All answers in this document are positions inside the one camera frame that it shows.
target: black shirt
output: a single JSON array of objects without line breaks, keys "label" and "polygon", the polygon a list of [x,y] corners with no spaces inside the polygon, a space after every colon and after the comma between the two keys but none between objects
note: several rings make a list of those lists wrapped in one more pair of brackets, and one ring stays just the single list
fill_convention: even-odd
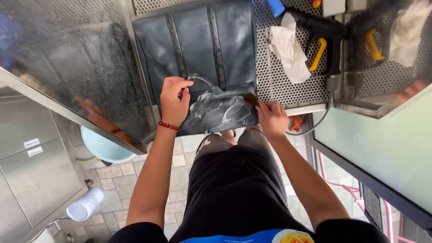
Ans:
[{"label": "black shirt", "polygon": [[[204,155],[189,175],[183,222],[170,243],[387,242],[379,229],[359,220],[328,220],[311,232],[286,206],[279,169],[268,158],[246,147]],[[110,243],[168,242],[153,223],[131,224]]]}]

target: wooden brush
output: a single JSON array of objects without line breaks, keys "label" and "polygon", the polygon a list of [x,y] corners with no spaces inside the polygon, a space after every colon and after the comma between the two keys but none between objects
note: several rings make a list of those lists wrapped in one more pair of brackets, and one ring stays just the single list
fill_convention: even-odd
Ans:
[{"label": "wooden brush", "polygon": [[252,93],[246,93],[243,95],[245,102],[253,107],[259,106],[258,98]]}]

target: metal drawer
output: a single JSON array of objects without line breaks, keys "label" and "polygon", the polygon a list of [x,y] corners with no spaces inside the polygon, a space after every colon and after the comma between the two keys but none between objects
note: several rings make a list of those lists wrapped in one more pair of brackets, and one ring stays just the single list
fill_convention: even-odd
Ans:
[{"label": "metal drawer", "polygon": [[17,242],[32,227],[0,172],[0,242]]},{"label": "metal drawer", "polygon": [[50,110],[25,96],[0,99],[0,136],[0,159],[60,137]]},{"label": "metal drawer", "polygon": [[32,227],[81,190],[61,138],[0,160]]}]

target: pink metal frame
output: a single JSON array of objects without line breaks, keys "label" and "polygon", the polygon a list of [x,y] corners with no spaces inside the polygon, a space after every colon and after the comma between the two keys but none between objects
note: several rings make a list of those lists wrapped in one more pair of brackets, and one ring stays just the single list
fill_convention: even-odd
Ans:
[{"label": "pink metal frame", "polygon": [[[321,174],[322,174],[322,177],[323,177],[324,181],[327,182],[330,185],[340,186],[340,187],[343,187],[345,190],[347,190],[351,194],[351,196],[353,196],[354,202],[357,203],[357,205],[360,207],[360,209],[364,213],[365,212],[365,208],[362,205],[364,203],[363,197],[359,197],[358,198],[354,194],[356,192],[360,192],[360,189],[356,188],[356,187],[352,187],[352,186],[341,185],[341,184],[330,182],[329,180],[327,180],[327,177],[325,175],[325,169],[324,169],[323,154],[320,151],[318,151],[318,156],[319,156],[319,161],[320,161]],[[398,239],[398,240],[401,240],[401,241],[404,241],[404,242],[407,242],[407,243],[416,243],[414,241],[405,239],[405,238],[403,238],[403,237],[401,237],[399,235],[393,234],[393,224],[392,224],[393,220],[391,218],[391,207],[390,207],[390,204],[388,202],[386,202],[384,199],[383,199],[383,202],[384,202],[384,206],[385,206],[385,213],[386,213],[386,216],[387,216],[387,232],[385,232],[385,234],[388,237],[388,239],[390,240],[390,243],[393,243],[394,239]]]}]

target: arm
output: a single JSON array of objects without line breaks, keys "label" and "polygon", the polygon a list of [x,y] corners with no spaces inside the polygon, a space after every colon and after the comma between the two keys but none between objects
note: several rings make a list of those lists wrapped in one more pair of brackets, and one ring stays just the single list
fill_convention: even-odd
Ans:
[{"label": "arm", "polygon": [[[179,77],[165,78],[161,93],[164,123],[179,127],[184,121],[191,98],[187,87],[192,84],[192,81]],[[126,225],[151,222],[163,229],[176,134],[174,129],[157,128],[152,148],[133,189]]]},{"label": "arm", "polygon": [[260,101],[258,120],[268,141],[276,151],[294,191],[311,220],[314,230],[329,219],[349,219],[333,190],[297,152],[285,136],[289,119],[281,104],[272,102],[271,110]]}]

